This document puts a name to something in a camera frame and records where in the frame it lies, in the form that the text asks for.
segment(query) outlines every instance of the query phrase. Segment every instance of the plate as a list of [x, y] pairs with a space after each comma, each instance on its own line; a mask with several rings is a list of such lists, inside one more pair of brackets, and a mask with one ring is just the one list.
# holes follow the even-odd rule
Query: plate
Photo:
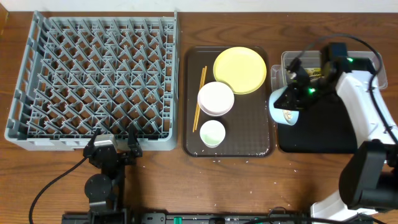
[[227, 84], [235, 94], [256, 91], [267, 76], [266, 63], [255, 51], [246, 47], [232, 47], [215, 60], [213, 73], [216, 81]]

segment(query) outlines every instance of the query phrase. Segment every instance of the transparent container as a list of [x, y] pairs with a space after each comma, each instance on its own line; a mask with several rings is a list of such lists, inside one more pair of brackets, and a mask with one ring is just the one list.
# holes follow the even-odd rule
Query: transparent container
[[[300, 53], [301, 51], [286, 51], [282, 53], [281, 62], [282, 65], [274, 65], [271, 68], [271, 77], [272, 77], [272, 91], [282, 88], [288, 84], [288, 78], [286, 76], [285, 67], [289, 65], [289, 63]], [[379, 67], [379, 62], [377, 61], [376, 55], [370, 51], [349, 51], [349, 57], [354, 58], [369, 58], [374, 67], [377, 69]], [[310, 50], [303, 54], [300, 57], [302, 61], [303, 68], [320, 68], [320, 52], [317, 50]], [[377, 79], [379, 80], [379, 89], [384, 90], [387, 88], [387, 76], [386, 70], [384, 69], [384, 65], [380, 73], [377, 75]]]

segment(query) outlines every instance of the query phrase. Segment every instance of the chopsticks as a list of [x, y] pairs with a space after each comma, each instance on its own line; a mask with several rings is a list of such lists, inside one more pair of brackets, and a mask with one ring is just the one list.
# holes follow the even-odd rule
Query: chopsticks
[[[207, 66], [205, 66], [201, 70], [199, 90], [205, 85], [206, 72], [207, 72]], [[193, 128], [192, 128], [193, 133], [197, 130], [197, 127], [198, 127], [199, 114], [200, 114], [200, 107], [199, 107], [199, 104], [197, 103], [197, 108], [195, 110], [195, 118], [193, 120]]]

